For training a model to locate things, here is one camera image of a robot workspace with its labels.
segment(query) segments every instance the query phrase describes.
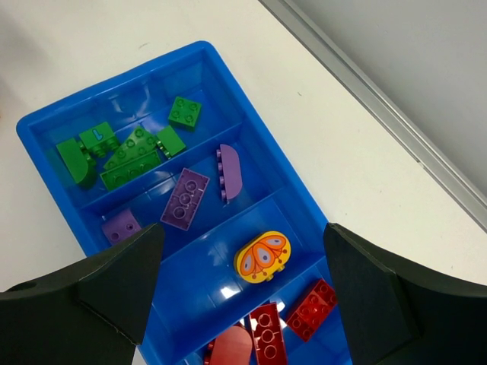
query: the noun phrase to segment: green square block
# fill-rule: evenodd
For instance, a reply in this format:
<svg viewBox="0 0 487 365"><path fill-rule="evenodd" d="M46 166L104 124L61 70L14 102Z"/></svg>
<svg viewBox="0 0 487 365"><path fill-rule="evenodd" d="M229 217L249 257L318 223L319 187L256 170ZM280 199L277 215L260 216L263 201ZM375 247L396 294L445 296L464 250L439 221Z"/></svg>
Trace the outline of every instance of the green square block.
<svg viewBox="0 0 487 365"><path fill-rule="evenodd" d="M167 158L172 158L186 150L186 145L170 125L156 134L158 146Z"/></svg>
<svg viewBox="0 0 487 365"><path fill-rule="evenodd" d="M114 151L120 145L108 122L82 132L79 138L86 149L99 158L105 157L108 151Z"/></svg>
<svg viewBox="0 0 487 365"><path fill-rule="evenodd" d="M148 172L159 164L161 164L161 158L159 157L157 150L153 150L135 160L125 162L112 170L105 171L104 173L101 173L100 176L107 189L114 190L128 183L130 180L134 180L136 177L141 176L143 173Z"/></svg>
<svg viewBox="0 0 487 365"><path fill-rule="evenodd" d="M118 147L113 156L103 165L105 170L114 169L123 163L143 156L157 147L156 137L142 127L134 129L130 136Z"/></svg>
<svg viewBox="0 0 487 365"><path fill-rule="evenodd" d="M94 169L96 162L90 154L80 149L74 138L57 144L56 148L75 183L83 189L92 187L97 181L97 173Z"/></svg>
<svg viewBox="0 0 487 365"><path fill-rule="evenodd" d="M176 97L167 118L173 127L185 128L194 132L200 110L200 103L184 99L183 97Z"/></svg>

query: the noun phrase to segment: blue plastic container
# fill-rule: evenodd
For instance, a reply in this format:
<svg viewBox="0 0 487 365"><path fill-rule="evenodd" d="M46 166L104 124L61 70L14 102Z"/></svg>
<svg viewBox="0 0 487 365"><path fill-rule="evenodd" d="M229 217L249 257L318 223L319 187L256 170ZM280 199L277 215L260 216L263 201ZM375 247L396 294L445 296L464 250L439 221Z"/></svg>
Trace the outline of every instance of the blue plastic container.
<svg viewBox="0 0 487 365"><path fill-rule="evenodd" d="M112 192L101 179L89 190L74 184L56 144L104 121L120 141L139 125L158 132L175 96L202 104L196 130L177 130L187 151L170 160L161 155L160 166ZM158 222L184 167L210 178L191 228L164 225L164 257L141 346L150 365L201 364L206 344L259 305L275 301L285 318L312 281L331 282L326 218L209 43L183 47L32 113L18 123L18 134L86 255L110 246L100 226L125 208L142 226ZM242 168L242 192L228 205L218 185L220 143L237 150ZM234 255L267 230L289 238L291 258L273 280L249 284L235 272ZM283 331L290 364L351 363L338 308L308 343Z"/></svg>

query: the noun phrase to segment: yellow block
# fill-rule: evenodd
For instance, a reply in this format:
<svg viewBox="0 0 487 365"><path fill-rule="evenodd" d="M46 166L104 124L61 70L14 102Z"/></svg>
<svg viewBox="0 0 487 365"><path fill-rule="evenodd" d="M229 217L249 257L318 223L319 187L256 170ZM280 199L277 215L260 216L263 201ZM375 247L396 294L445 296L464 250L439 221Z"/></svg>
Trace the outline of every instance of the yellow block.
<svg viewBox="0 0 487 365"><path fill-rule="evenodd" d="M234 267L245 281L258 284L271 280L276 271L284 270L289 256L291 244L288 238L280 232L270 230L237 252Z"/></svg>

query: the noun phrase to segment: purple block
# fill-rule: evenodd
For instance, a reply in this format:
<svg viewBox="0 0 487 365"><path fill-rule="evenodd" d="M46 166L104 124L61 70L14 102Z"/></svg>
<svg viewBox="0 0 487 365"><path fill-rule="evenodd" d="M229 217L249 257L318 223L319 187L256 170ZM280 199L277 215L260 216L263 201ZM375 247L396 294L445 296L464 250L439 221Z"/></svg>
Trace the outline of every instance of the purple block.
<svg viewBox="0 0 487 365"><path fill-rule="evenodd" d="M218 160L218 172L220 173L221 199L229 202L242 190L242 172L240 171L240 159L233 147L220 144L216 150Z"/></svg>
<svg viewBox="0 0 487 365"><path fill-rule="evenodd" d="M188 230L210 179L194 171L183 169L170 195L161 221Z"/></svg>
<svg viewBox="0 0 487 365"><path fill-rule="evenodd" d="M130 209L121 211L101 226L103 233L112 245L126 240L141 230Z"/></svg>

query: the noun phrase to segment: toy block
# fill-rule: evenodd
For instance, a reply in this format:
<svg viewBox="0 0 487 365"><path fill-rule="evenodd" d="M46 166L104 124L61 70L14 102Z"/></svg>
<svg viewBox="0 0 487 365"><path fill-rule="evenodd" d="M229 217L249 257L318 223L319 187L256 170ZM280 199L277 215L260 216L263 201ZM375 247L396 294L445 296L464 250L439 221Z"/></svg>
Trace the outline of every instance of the toy block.
<svg viewBox="0 0 487 365"><path fill-rule="evenodd" d="M148 154L156 146L156 137L142 127L137 127L125 142L116 149L113 156L103 165L103 168L105 170L114 169L117 166Z"/></svg>
<svg viewBox="0 0 487 365"><path fill-rule="evenodd" d="M108 151L114 151L119 147L119 140L108 122L82 132L79 138L86 149L99 158L105 157Z"/></svg>
<svg viewBox="0 0 487 365"><path fill-rule="evenodd" d="M288 356L276 304L260 306L249 317L258 365L286 365Z"/></svg>
<svg viewBox="0 0 487 365"><path fill-rule="evenodd" d="M200 110L200 103L183 97L176 97L167 118L173 127L180 127L194 132Z"/></svg>
<svg viewBox="0 0 487 365"><path fill-rule="evenodd" d="M159 164L161 164L161 159L159 158L158 152L153 150L135 160L125 162L115 169L105 171L100 176L106 188L108 190L114 190Z"/></svg>
<svg viewBox="0 0 487 365"><path fill-rule="evenodd" d="M159 131L156 137L158 138L158 147L168 159L186 150L186 145L170 125Z"/></svg>
<svg viewBox="0 0 487 365"><path fill-rule="evenodd" d="M234 148L226 144L220 144L216 150L218 172L220 173L221 200L229 202L242 190L242 172L240 171L240 159Z"/></svg>
<svg viewBox="0 0 487 365"><path fill-rule="evenodd" d="M74 138L70 138L57 144L56 148L75 183L83 189L89 189L97 181L94 169L96 161L80 145Z"/></svg>
<svg viewBox="0 0 487 365"><path fill-rule="evenodd" d="M188 230L205 194L209 178L194 171L183 169L169 197L161 221Z"/></svg>
<svg viewBox="0 0 487 365"><path fill-rule="evenodd" d="M274 278L276 271L284 270L291 256L288 238L275 230L258 236L245 245L234 257L235 271L252 284Z"/></svg>
<svg viewBox="0 0 487 365"><path fill-rule="evenodd" d="M239 325L233 325L208 345L204 365L249 365L252 338Z"/></svg>
<svg viewBox="0 0 487 365"><path fill-rule="evenodd" d="M121 211L101 226L105 237L112 245L126 240L134 233L141 230L140 224L135 219L130 209Z"/></svg>
<svg viewBox="0 0 487 365"><path fill-rule="evenodd" d="M302 301L298 301L286 323L296 335L307 342L313 333L323 324L336 305L335 291L320 279L309 290Z"/></svg>

